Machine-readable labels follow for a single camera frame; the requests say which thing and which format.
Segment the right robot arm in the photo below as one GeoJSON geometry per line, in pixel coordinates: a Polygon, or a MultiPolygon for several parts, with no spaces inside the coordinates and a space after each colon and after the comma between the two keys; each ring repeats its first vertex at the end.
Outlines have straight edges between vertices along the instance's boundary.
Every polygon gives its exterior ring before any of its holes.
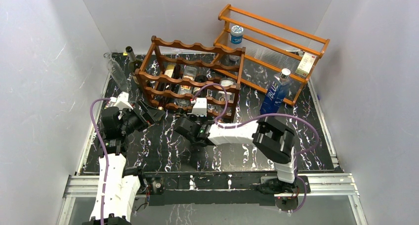
{"type": "Polygon", "coordinates": [[[271,114],[243,123],[214,123],[182,116],[174,131],[185,137],[193,146],[248,144],[254,146],[273,162],[277,176],[263,179],[256,190],[264,194],[297,192],[294,130],[271,114]]]}

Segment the clear glass bottle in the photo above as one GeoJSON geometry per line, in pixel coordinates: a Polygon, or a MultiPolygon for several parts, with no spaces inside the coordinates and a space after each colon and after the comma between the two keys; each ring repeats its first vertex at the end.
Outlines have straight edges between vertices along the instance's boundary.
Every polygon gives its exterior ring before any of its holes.
{"type": "Polygon", "coordinates": [[[109,52],[104,53],[103,57],[106,60],[106,68],[108,69],[118,88],[123,92],[129,93],[131,90],[131,84],[125,76],[125,73],[119,63],[112,58],[112,54],[109,52]]]}

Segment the green wine bottle white label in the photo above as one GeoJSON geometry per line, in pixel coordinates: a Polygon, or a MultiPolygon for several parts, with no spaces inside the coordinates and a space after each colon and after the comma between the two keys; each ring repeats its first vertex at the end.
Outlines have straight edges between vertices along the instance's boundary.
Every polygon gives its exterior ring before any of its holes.
{"type": "Polygon", "coordinates": [[[136,83],[136,85],[140,85],[138,79],[135,76],[135,71],[136,69],[139,69],[142,65],[142,61],[140,59],[138,59],[135,55],[135,53],[133,52],[133,49],[131,46],[127,46],[126,47],[126,53],[128,55],[129,58],[129,63],[128,63],[128,68],[131,72],[132,75],[132,79],[134,80],[134,82],[136,83]]]}

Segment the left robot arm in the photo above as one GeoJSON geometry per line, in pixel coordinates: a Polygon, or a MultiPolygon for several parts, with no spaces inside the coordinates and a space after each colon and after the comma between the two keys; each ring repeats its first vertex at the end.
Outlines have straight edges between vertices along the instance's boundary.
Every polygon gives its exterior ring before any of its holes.
{"type": "Polygon", "coordinates": [[[165,112],[139,100],[109,98],[102,110],[102,129],[94,125],[101,144],[95,204],[87,225],[128,225],[137,193],[150,186],[140,166],[126,167],[127,137],[157,123],[165,112]]]}

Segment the blue square glass bottle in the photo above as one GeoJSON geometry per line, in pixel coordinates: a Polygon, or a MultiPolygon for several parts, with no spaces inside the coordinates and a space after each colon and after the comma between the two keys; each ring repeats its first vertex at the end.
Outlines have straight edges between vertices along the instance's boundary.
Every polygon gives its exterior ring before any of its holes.
{"type": "Polygon", "coordinates": [[[260,108],[260,114],[277,113],[282,102],[289,93],[291,85],[291,71],[284,68],[274,75],[274,79],[267,90],[266,96],[260,108]]]}

